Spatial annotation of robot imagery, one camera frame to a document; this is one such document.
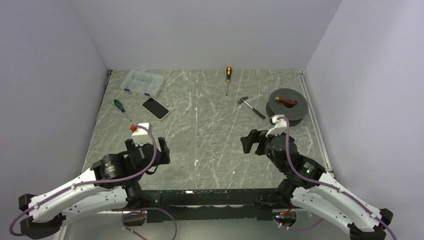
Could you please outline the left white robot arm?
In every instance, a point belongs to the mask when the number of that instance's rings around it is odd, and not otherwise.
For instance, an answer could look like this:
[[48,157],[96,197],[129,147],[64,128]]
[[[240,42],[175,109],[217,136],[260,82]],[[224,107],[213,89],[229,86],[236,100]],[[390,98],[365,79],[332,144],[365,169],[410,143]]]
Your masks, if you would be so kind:
[[80,218],[109,210],[137,210],[151,201],[139,180],[159,165],[171,162],[166,139],[154,144],[125,141],[126,150],[105,155],[91,168],[62,186],[41,195],[23,194],[19,209],[20,235],[33,240],[50,237]]

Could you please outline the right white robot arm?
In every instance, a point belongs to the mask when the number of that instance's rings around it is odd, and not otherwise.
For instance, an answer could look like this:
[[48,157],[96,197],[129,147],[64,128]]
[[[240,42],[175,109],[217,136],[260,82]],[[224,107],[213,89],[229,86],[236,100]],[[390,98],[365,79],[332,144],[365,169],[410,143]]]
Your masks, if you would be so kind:
[[280,207],[292,205],[308,210],[340,228],[351,240],[386,238],[393,213],[358,199],[322,165],[300,154],[291,136],[253,129],[240,141],[245,154],[257,144],[255,154],[266,156],[285,175],[275,191]]

